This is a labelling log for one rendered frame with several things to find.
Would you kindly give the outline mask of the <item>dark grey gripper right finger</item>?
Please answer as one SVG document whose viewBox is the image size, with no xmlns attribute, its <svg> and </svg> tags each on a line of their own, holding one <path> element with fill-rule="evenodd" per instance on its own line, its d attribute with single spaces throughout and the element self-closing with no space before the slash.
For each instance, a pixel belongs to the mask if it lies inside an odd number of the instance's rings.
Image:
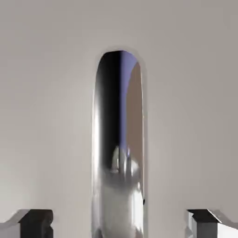
<svg viewBox="0 0 238 238">
<path fill-rule="evenodd" d="M 238 238 L 238 222 L 219 210 L 188 209 L 185 238 Z"/>
</svg>

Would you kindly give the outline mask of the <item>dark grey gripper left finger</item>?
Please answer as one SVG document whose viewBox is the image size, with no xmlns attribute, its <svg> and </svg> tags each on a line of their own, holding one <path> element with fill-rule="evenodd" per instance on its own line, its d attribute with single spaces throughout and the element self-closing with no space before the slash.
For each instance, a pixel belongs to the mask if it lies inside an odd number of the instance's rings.
<svg viewBox="0 0 238 238">
<path fill-rule="evenodd" d="M 0 222 L 0 238 L 53 238 L 51 209 L 19 209 Z"/>
</svg>

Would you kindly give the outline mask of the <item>pale grey drawer front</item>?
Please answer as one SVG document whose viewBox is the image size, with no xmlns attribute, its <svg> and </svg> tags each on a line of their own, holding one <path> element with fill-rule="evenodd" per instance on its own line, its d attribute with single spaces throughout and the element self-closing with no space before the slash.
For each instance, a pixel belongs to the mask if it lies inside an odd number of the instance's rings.
<svg viewBox="0 0 238 238">
<path fill-rule="evenodd" d="M 101 55 L 133 52 L 146 97 L 149 238 L 186 209 L 238 223 L 238 0 L 0 0 L 0 221 L 52 209 L 54 238 L 91 238 Z"/>
</svg>

